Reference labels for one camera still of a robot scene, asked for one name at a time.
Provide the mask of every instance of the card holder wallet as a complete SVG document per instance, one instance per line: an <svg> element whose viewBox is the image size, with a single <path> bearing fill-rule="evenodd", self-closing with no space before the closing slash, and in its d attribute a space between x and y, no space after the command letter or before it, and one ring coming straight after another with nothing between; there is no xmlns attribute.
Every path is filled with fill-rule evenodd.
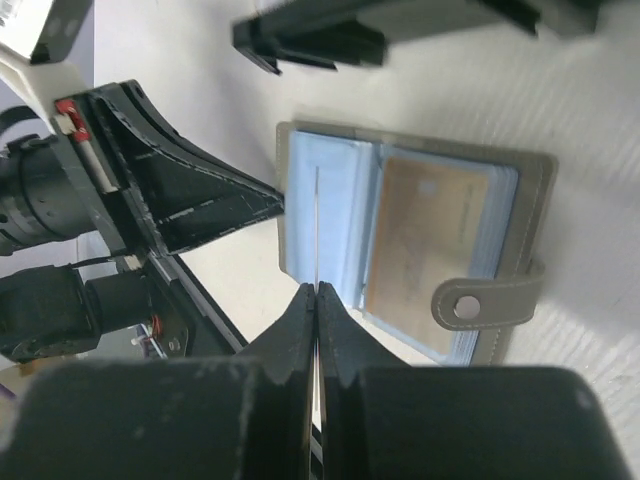
<svg viewBox="0 0 640 480"><path fill-rule="evenodd" d="M438 363L503 360L540 296L554 158L312 122L278 125L276 153L283 272L313 282L317 261L345 305Z"/></svg>

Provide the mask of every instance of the beige card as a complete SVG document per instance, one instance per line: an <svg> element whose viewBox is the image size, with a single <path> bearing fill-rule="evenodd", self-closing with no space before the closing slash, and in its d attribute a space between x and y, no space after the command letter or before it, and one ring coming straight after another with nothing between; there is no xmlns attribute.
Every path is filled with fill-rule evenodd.
<svg viewBox="0 0 640 480"><path fill-rule="evenodd" d="M436 288L466 277L486 174L390 158L384 173L365 310L447 355L453 332L431 315Z"/></svg>

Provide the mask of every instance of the screw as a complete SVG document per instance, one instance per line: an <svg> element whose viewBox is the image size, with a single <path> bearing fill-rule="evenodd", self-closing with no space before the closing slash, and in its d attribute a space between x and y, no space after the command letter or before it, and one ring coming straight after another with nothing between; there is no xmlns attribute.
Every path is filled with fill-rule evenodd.
<svg viewBox="0 0 640 480"><path fill-rule="evenodd" d="M169 350L172 351L172 352L180 350L180 340L178 340L177 338L174 337L169 342Z"/></svg>

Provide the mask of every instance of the wallet snap button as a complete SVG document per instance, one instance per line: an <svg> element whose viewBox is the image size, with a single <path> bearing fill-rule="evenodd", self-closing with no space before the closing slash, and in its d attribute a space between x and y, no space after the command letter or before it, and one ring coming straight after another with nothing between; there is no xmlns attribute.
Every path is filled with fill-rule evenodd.
<svg viewBox="0 0 640 480"><path fill-rule="evenodd" d="M471 295L461 297L456 302L453 313L455 313L456 317L460 320L474 320L480 315L480 300Z"/></svg>

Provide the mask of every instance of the white table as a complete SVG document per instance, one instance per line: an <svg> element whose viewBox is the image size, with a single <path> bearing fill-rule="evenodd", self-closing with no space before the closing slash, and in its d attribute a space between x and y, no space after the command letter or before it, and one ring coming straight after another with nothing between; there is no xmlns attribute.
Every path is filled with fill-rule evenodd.
<svg viewBox="0 0 640 480"><path fill-rule="evenodd" d="M555 154L546 293L508 361L585 376L640 472L640 3L608 8L600 34L573 43L503 25L399 46L383 69L283 65L281 78L231 46L251 0L96 4L96 84L136 78L182 135L268 182L275 125L294 117ZM184 259L248 339L297 288L278 270L274 221Z"/></svg>

